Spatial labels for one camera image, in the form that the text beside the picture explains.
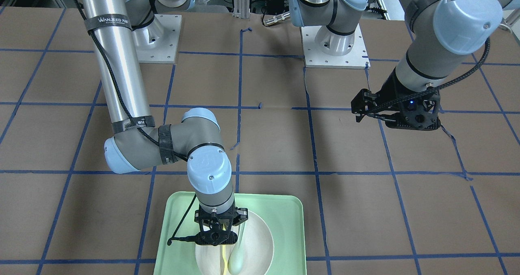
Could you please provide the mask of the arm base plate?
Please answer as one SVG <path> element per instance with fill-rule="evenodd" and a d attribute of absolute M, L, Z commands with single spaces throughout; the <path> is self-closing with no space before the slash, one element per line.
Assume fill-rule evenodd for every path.
<path fill-rule="evenodd" d="M 156 14 L 149 25 L 132 31 L 138 62 L 175 64 L 182 16 Z"/>
<path fill-rule="evenodd" d="M 325 26 L 301 27 L 307 68 L 370 68 L 360 26 L 353 34 L 333 34 Z"/>

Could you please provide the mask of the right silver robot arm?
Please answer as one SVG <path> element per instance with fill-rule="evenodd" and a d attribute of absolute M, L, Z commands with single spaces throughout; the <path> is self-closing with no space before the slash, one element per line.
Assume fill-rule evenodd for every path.
<path fill-rule="evenodd" d="M 141 68 L 138 63 L 129 0 L 74 0 L 93 40 L 102 72 L 106 104 L 114 136 L 104 143 L 106 163 L 114 173 L 187 163 L 187 176 L 194 187 L 199 208 L 195 211 L 198 234 L 167 241 L 198 245 L 230 245 L 242 241 L 234 232 L 248 220 L 248 210 L 235 204 L 232 164 L 222 144 L 215 115 L 203 107 L 187 111 L 180 124 L 156 127 L 150 113 Z"/>

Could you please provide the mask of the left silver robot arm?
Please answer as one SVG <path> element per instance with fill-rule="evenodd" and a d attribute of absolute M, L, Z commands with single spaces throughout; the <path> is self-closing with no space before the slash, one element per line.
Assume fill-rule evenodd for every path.
<path fill-rule="evenodd" d="M 440 90 L 466 79 L 485 62 L 490 35 L 504 10 L 519 0 L 398 0 L 405 24 L 415 34 L 382 88 L 362 89 L 351 101 L 359 123 L 364 117 L 389 128 L 432 131 L 440 127 Z M 319 26 L 320 49 L 330 55 L 340 39 L 351 40 L 368 0 L 288 0 L 295 26 Z"/>

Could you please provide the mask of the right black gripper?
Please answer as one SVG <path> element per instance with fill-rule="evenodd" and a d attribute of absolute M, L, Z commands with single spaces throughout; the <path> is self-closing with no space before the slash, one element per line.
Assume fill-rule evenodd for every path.
<path fill-rule="evenodd" d="M 232 227 L 238 226 L 248 220 L 248 209 L 238 208 L 234 204 L 225 212 L 206 212 L 200 206 L 195 211 L 195 222 L 199 224 L 200 232 L 207 231 L 208 236 L 219 236 L 219 231 L 225 231 L 227 235 L 233 233 Z"/>

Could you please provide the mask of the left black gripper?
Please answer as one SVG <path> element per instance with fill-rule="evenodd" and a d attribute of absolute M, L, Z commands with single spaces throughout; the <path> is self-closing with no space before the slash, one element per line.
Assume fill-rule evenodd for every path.
<path fill-rule="evenodd" d="M 362 118 L 367 115 L 371 118 L 383 119 L 385 125 L 389 128 L 425 131 L 438 129 L 441 126 L 438 119 L 440 110 L 439 92 L 387 106 L 384 110 L 394 110 L 396 113 L 384 115 L 383 118 L 377 113 L 368 113 L 377 105 L 414 93 L 401 84 L 396 72 L 392 71 L 378 94 L 372 93 L 368 89 L 360 90 L 351 101 L 351 111 L 356 114 L 357 123 L 360 123 Z"/>

